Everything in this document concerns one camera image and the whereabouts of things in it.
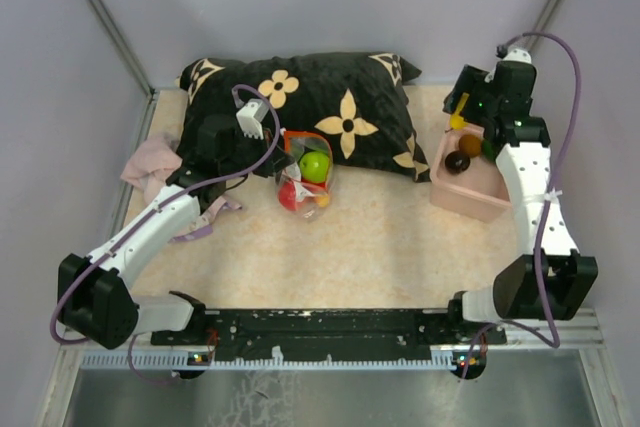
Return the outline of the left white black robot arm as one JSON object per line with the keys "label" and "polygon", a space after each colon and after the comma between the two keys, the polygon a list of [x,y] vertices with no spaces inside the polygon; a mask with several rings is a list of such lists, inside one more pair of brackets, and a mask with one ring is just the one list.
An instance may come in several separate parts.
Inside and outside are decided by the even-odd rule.
{"label": "left white black robot arm", "polygon": [[284,132],[276,113],[259,120],[246,108],[235,115],[213,115],[196,130],[196,146],[180,154],[164,135],[144,141],[123,171],[125,182],[147,193],[147,205],[126,227],[85,255],[69,254],[60,263],[51,337],[61,345],[58,325],[106,349],[140,334],[174,332],[184,342],[201,341],[208,331],[203,304],[172,291],[135,296],[136,281],[168,244],[190,241],[189,227],[225,203],[228,181],[269,176],[279,159]]}

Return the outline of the red toy apple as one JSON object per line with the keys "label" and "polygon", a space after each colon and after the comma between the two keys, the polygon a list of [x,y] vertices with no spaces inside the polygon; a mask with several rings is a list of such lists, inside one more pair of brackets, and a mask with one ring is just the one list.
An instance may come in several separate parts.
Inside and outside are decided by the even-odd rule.
{"label": "red toy apple", "polygon": [[280,204],[290,212],[296,212],[298,210],[297,183],[286,181],[278,190],[278,200]]}

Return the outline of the clear zip bag orange zipper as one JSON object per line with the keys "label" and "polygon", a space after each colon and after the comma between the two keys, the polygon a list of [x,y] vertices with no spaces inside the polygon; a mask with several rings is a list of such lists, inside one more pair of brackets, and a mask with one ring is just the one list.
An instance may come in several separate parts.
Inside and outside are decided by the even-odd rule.
{"label": "clear zip bag orange zipper", "polygon": [[331,202],[333,152],[329,142],[307,131],[281,130],[282,163],[275,175],[276,198],[288,212],[317,217]]}

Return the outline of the light green toy fruit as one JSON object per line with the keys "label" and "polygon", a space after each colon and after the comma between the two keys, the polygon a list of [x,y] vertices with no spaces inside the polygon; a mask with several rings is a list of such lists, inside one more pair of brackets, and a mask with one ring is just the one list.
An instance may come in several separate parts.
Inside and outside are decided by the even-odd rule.
{"label": "light green toy fruit", "polygon": [[328,177],[331,161],[329,156],[324,152],[310,151],[300,158],[298,165],[301,177],[305,181],[322,183],[325,182]]}

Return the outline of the yellow toy lemon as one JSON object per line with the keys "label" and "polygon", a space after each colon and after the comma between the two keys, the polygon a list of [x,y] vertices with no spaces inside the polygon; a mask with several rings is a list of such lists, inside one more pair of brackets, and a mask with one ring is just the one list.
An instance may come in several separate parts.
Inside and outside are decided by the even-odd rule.
{"label": "yellow toy lemon", "polygon": [[461,130],[464,127],[467,126],[467,122],[465,121],[464,117],[462,116],[462,111],[467,103],[467,100],[469,98],[469,94],[468,93],[462,93],[459,101],[455,107],[454,112],[450,115],[450,119],[449,119],[449,127],[453,130]]}

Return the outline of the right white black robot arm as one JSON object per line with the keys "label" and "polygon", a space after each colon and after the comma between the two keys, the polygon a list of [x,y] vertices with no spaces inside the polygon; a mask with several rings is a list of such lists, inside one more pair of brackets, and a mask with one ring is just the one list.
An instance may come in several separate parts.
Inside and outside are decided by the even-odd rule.
{"label": "right white black robot arm", "polygon": [[443,110],[483,130],[511,202],[518,240],[516,259],[491,286],[459,294],[461,308],[446,319],[448,334],[470,342],[482,323],[569,321],[593,286],[598,266],[568,231],[552,178],[546,122],[531,115],[536,68],[499,61],[494,70],[466,65]]}

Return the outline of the red yellow toy mango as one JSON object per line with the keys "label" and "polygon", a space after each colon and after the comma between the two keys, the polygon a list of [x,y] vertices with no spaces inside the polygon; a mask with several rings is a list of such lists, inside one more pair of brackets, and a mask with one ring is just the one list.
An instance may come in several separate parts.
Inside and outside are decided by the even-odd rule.
{"label": "red yellow toy mango", "polygon": [[312,192],[312,199],[319,208],[326,208],[331,201],[330,183],[328,181],[322,183],[309,183],[308,187]]}

